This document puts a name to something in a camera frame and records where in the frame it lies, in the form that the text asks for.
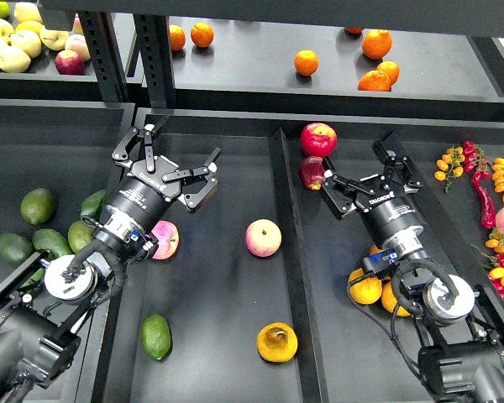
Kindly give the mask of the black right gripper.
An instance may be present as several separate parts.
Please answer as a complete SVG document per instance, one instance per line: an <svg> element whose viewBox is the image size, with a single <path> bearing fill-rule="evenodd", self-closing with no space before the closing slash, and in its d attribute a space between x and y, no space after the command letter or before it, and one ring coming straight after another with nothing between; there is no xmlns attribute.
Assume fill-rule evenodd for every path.
<svg viewBox="0 0 504 403"><path fill-rule="evenodd" d="M419 239L424 219L412 199L423 187L417 167L408 155L396 154L380 140L373 143L372 150L384 166L379 175L381 195L376 192L372 197L371 188L339 175L330 158L323 157L320 196L338 220L359 212L378 248L393 249L400 259L428 259Z"/></svg>

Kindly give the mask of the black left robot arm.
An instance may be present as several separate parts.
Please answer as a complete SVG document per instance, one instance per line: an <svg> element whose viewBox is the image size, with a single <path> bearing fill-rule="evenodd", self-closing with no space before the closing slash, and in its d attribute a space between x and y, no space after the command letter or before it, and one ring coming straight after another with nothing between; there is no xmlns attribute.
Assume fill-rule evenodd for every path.
<svg viewBox="0 0 504 403"><path fill-rule="evenodd" d="M131 127L113 151L124 175L103 204L107 220L83 218L93 231L87 246L62 257L39 249L0 284L0 401L20 402L63 374L80 347L79 329L121 293L128 267L155 253L155 226L170 206L195 212L217 190L219 151L181 168L154 152L158 129Z"/></svg>

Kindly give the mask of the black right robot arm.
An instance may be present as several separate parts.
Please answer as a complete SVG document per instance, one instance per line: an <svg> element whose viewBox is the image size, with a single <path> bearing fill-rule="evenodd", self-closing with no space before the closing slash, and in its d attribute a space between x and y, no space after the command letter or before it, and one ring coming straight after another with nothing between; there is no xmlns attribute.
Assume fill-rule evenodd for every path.
<svg viewBox="0 0 504 403"><path fill-rule="evenodd" d="M380 252L362 261L346 291L354 301L366 280L389 279L396 301L386 334L403 353L396 320L405 309L421 347L407 367L437 402L504 402L504 326L483 288L449 274L420 242L425 223L412 196L423 183L407 155L376 140L383 171L360 180L341 176L323 158L320 194L337 219L357 212Z"/></svg>

